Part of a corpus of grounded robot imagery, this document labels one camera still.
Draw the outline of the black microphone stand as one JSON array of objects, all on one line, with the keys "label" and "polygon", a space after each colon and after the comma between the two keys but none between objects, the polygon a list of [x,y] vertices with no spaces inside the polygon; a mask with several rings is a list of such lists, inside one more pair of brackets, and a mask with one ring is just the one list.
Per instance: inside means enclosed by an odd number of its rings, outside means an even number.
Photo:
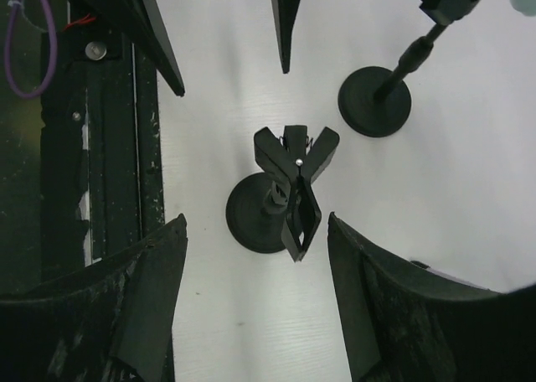
[{"label": "black microphone stand", "polygon": [[393,70],[379,66],[354,71],[338,92],[338,109],[345,122],[366,137],[396,133],[408,120],[412,98],[405,77],[429,58],[436,40],[454,22],[472,12],[481,0],[420,0],[420,10],[433,22],[400,56]]},{"label": "black microphone stand", "polygon": [[322,220],[312,184],[332,161],[340,136],[325,127],[312,140],[306,126],[294,125],[278,138],[264,127],[253,142],[262,171],[243,178],[230,193],[225,208],[229,231],[248,250],[286,250],[301,261]]}]

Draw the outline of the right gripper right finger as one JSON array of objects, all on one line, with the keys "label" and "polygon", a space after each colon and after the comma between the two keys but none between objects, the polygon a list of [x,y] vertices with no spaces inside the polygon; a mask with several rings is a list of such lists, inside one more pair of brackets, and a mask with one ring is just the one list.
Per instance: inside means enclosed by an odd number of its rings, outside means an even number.
[{"label": "right gripper right finger", "polygon": [[532,381],[535,289],[439,276],[331,214],[327,248],[354,381]]}]

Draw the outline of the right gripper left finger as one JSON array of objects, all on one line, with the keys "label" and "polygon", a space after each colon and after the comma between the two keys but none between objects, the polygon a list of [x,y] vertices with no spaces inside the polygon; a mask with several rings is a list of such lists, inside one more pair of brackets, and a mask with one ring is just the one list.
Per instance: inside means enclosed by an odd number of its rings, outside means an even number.
[{"label": "right gripper left finger", "polygon": [[183,214],[135,245],[1,296],[3,381],[173,381]]}]

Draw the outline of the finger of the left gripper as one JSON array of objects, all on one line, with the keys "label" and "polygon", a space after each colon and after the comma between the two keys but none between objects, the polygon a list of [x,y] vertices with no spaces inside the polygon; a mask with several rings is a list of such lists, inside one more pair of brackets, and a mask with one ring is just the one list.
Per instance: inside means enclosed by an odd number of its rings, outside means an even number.
[{"label": "finger of the left gripper", "polygon": [[291,66],[291,41],[301,0],[271,0],[281,69],[288,74]]},{"label": "finger of the left gripper", "polygon": [[156,66],[177,96],[185,86],[156,0],[80,0],[125,34]]}]

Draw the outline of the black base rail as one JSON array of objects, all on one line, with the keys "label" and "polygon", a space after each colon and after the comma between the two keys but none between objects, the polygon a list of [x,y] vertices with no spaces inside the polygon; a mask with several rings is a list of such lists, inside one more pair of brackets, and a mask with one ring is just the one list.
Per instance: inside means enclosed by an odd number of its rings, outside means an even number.
[{"label": "black base rail", "polygon": [[41,277],[104,260],[163,226],[157,71],[93,13],[57,34],[42,94]]}]

